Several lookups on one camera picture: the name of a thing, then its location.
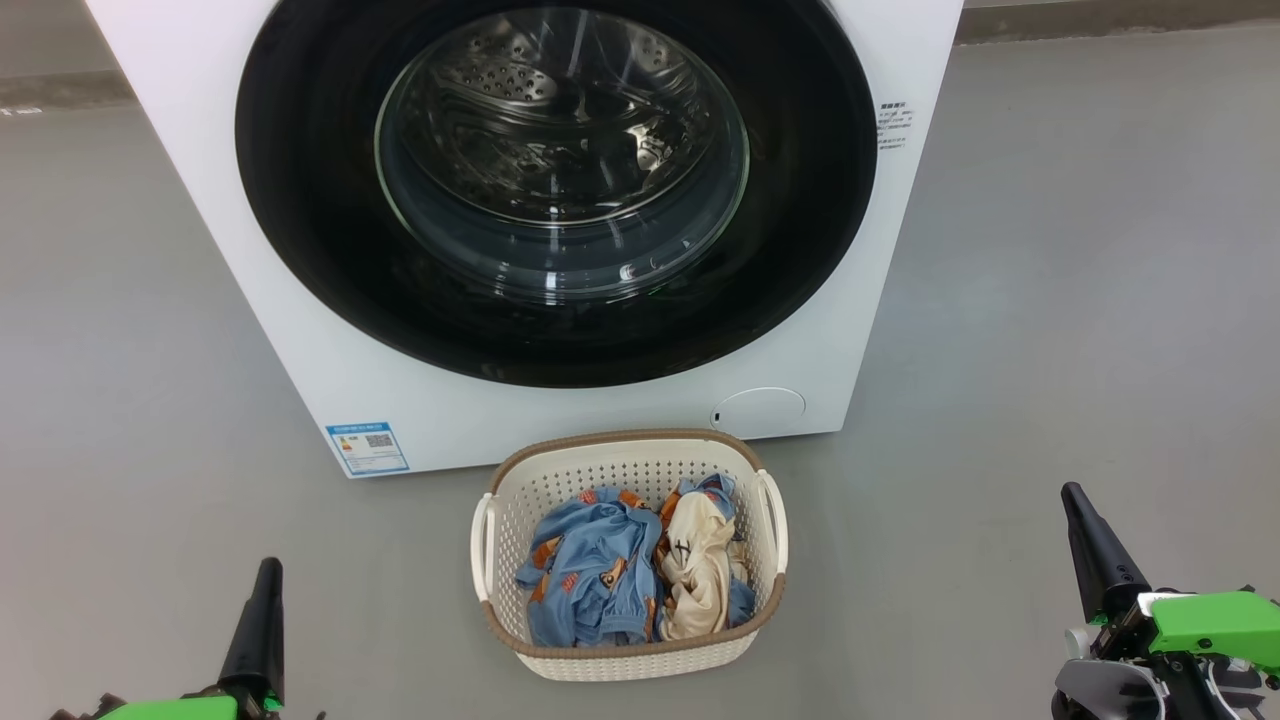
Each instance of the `clothing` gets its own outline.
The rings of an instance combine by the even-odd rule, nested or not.
[[[534,530],[516,582],[532,591],[534,644],[591,647],[653,641],[662,597],[653,551],[662,521],[640,496],[599,487],[564,502]]]
[[[671,588],[658,623],[660,639],[705,635],[746,623],[755,610],[746,546],[736,538],[735,480],[717,473],[682,479],[663,503],[666,528],[655,555]]]

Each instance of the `blue label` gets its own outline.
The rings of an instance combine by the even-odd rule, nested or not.
[[[385,475],[408,470],[390,423],[326,425],[329,439],[352,475]]]

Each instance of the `washing machine door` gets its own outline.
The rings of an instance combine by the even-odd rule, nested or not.
[[[426,363],[541,387],[760,337],[845,255],[876,163],[820,0],[283,0],[236,132],[316,297]]]

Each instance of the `front-load washing machine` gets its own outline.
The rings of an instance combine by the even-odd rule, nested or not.
[[[840,429],[961,0],[88,0],[348,475]]]

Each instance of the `basket handle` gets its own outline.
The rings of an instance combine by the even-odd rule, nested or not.
[[[493,527],[497,511],[493,509],[493,493],[486,492],[476,505],[471,518],[471,582],[476,587],[476,598],[488,602],[493,592]]]
[[[760,501],[769,509],[773,544],[778,551],[778,574],[781,575],[787,571],[787,555],[790,553],[787,507],[782,503],[782,493],[778,492],[778,483],[773,482],[773,475],[768,470],[756,470],[755,474],[760,478]]]

